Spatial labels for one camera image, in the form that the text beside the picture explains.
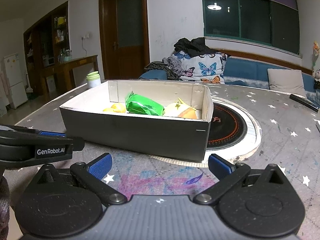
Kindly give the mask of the grey knit gloved hand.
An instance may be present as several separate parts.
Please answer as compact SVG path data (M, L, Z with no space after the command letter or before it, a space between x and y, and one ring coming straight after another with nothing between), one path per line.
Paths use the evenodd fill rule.
M10 191L7 180L2 177L0 184L0 239L6 240L9 232Z

